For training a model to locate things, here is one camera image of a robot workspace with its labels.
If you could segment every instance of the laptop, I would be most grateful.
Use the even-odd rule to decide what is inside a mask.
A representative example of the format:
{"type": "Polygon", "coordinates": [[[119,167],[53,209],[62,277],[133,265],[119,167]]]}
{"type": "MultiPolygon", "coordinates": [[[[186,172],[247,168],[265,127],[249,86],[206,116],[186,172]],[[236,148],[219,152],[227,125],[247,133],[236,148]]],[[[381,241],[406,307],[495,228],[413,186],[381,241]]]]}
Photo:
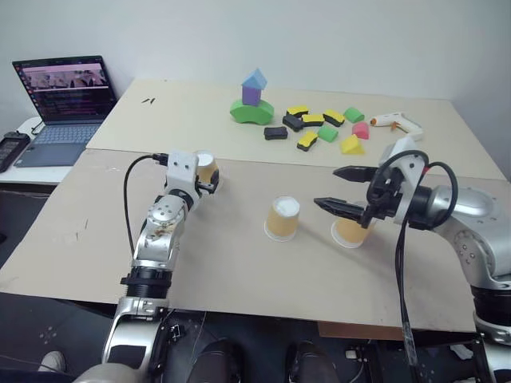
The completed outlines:
{"type": "Polygon", "coordinates": [[[13,61],[44,128],[14,163],[71,166],[117,99],[101,56],[13,61]]]}

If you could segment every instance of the white wall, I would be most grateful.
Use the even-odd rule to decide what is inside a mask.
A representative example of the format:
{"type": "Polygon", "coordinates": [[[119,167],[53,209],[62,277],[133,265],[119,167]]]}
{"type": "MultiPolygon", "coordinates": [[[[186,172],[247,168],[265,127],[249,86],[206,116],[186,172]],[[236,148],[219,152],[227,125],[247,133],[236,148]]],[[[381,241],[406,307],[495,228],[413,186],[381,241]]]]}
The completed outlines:
{"type": "Polygon", "coordinates": [[[35,114],[12,60],[83,54],[119,95],[259,66],[270,86],[450,99],[511,176],[510,0],[0,0],[0,131],[35,114]]]}

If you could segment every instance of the trouser leg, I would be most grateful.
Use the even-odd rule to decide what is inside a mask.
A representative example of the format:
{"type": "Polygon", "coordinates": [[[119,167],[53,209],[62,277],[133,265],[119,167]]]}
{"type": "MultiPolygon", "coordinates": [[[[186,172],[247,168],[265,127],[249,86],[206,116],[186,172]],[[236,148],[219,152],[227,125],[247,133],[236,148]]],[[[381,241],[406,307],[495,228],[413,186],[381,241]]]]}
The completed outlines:
{"type": "Polygon", "coordinates": [[[241,348],[228,340],[213,342],[202,350],[188,377],[188,383],[237,383],[242,381],[241,348]]]}
{"type": "Polygon", "coordinates": [[[302,342],[287,350],[286,381],[294,383],[339,383],[335,365],[316,345],[302,342]]]}

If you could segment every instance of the green foam block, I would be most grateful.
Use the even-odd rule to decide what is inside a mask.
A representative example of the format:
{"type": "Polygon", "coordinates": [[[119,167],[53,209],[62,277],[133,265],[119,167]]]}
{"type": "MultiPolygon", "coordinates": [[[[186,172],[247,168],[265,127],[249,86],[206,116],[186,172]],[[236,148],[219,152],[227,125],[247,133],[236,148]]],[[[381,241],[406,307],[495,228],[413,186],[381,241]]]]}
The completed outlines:
{"type": "Polygon", "coordinates": [[[266,125],[273,118],[273,106],[264,100],[261,100],[257,106],[244,105],[241,100],[237,100],[231,105],[231,114],[234,120],[240,124],[253,122],[266,125]]]}
{"type": "Polygon", "coordinates": [[[346,109],[344,116],[348,119],[348,121],[353,123],[360,122],[365,118],[365,116],[361,114],[358,109],[353,107],[346,109]]]}
{"type": "Polygon", "coordinates": [[[338,134],[339,132],[337,131],[337,129],[330,128],[326,125],[322,126],[318,131],[319,138],[327,142],[332,142],[333,140],[335,140],[338,134]]]}

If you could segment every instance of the pink foam block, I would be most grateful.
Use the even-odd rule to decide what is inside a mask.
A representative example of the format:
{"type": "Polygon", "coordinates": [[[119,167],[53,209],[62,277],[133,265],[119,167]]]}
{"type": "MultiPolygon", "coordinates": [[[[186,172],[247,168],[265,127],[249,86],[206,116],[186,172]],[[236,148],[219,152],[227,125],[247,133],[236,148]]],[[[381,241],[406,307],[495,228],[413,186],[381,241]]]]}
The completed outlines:
{"type": "Polygon", "coordinates": [[[362,122],[357,122],[353,125],[351,132],[355,134],[358,138],[362,138],[363,140],[369,140],[369,125],[362,122]]]}

